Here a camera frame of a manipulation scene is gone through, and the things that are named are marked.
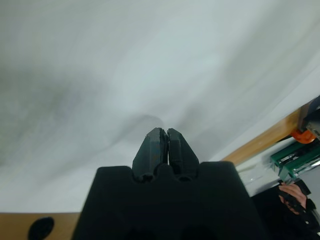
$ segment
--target white cloth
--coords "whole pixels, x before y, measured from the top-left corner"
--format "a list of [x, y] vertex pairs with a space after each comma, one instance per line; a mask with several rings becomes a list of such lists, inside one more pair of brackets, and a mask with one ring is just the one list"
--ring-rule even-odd
[[0, 212], [79, 212], [154, 127], [220, 160], [320, 93], [319, 21], [318, 0], [0, 1]]

